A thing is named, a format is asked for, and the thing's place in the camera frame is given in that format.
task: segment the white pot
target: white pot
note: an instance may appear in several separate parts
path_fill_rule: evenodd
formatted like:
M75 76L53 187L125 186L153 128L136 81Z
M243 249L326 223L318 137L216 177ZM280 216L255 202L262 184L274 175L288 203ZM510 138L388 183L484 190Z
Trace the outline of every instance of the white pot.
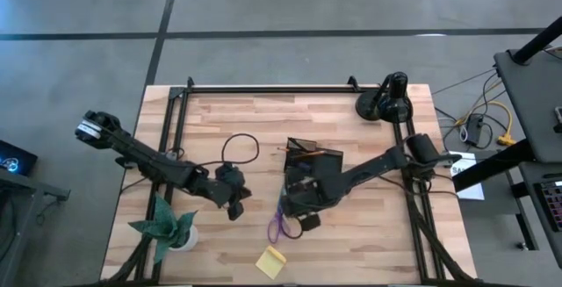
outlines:
M185 244L182 247L179 247L179 248L169 248L169 250L170 251L189 251L193 247L195 247L198 240L199 240L199 232L197 231L197 228L194 225L191 225L190 238L187 239Z

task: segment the wooden table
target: wooden table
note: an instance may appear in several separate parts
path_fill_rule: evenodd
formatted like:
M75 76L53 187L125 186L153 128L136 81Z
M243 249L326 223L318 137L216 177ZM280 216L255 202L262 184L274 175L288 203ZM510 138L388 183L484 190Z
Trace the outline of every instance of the wooden table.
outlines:
M168 92L169 86L147 87L140 110L135 137L153 148L158 147ZM416 132L427 133L437 149L443 149L429 86L410 85L408 95L414 104ZM275 281L255 266L270 245L266 228L284 180L285 153L277 148L285 146L288 136L316 140L319 147L343 151L343 170L394 145L392 125L359 118L354 107L356 98L357 94L190 95L182 145L184 159L218 160L225 140L233 133L256 136L261 153L256 161L241 165L253 196L243 201L245 212L235 222L206 199L174 192L172 206L177 215L198 210L194 224L199 230L199 243L190 252L168 252L160 282L419 283L403 190L380 179L356 187L338 206L321 212L321 227L299 240L280 239L275 248L288 263ZM175 124L171 127L170 147ZM255 151L252 140L234 139L226 158L242 161ZM449 174L446 169L439 173ZM398 171L386 176L401 182ZM124 185L139 177L138 172L128 172ZM120 197L103 278L115 273L139 242L141 236L127 222L144 219L149 189L149 182L140 183ZM454 187L451 181L436 178L433 190L454 191ZM439 239L463 270L476 276L457 198L439 193L431 194L430 200ZM424 250L433 273L427 242ZM152 253L147 275L152 269Z

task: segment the desk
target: desk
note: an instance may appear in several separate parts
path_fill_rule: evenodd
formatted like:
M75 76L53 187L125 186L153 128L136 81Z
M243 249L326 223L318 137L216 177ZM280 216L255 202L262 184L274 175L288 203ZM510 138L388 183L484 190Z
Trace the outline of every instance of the desk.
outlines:
M140 109L135 136L153 148L158 148L168 93L169 86L147 87ZM256 161L241 165L253 196L243 201L245 212L235 222L208 200L174 192L172 206L177 214L198 210L194 224L199 243L190 252L167 253L160 283L419 283L405 196L398 187L379 179L356 187L338 206L321 212L322 226L300 240L282 238L275 248L288 263L275 281L254 265L270 244L266 228L276 209L285 159L277 148L285 146L288 136L343 151L344 170L394 145L391 124L357 116L357 95L190 94L182 144L185 159L218 160L220 149L233 133L255 135L261 154ZM411 85L408 95L414 104L416 131L427 133L442 150L429 86ZM175 127L172 123L170 137ZM244 160L254 153L254 142L240 138L229 144L226 157ZM439 173L449 174L446 169ZM401 181L399 171L387 176ZM129 171L124 185L139 178L138 172ZM127 222L144 219L149 189L150 183L141 183L120 197L102 278L114 274L139 242L140 234ZM433 190L452 191L454 187L451 181L437 178ZM432 194L430 199L440 240L463 270L476 276L458 200L450 194ZM154 249L149 255L150 268L152 253Z

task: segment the paper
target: paper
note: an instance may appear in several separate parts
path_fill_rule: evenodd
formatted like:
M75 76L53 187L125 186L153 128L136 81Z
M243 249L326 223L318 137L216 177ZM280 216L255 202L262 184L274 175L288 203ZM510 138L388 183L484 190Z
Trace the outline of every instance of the paper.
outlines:
M256 266L269 278L275 279L286 263L287 259L281 253L272 246L268 246L257 260Z
M463 158L456 161L450 167L450 175L455 176L456 174L464 171L465 169L470 168L472 165L476 164L476 158L474 154L464 153L464 152L454 152L450 151L450 154L459 154ZM484 191L482 190L482 184L477 183L466 190L461 190L457 193L458 197L461 199L476 199L476 200L484 200Z

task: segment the table leg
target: table leg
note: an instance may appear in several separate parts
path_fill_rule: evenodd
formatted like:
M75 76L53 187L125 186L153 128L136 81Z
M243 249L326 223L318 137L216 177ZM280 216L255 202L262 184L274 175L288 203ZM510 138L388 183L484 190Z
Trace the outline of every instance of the table leg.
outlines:
M535 155L533 155L529 142L526 139L521 140L498 154L490 156L484 161L478 162L476 165L453 176L455 190L465 190L490 176L513 168L522 161L533 160L535 160Z

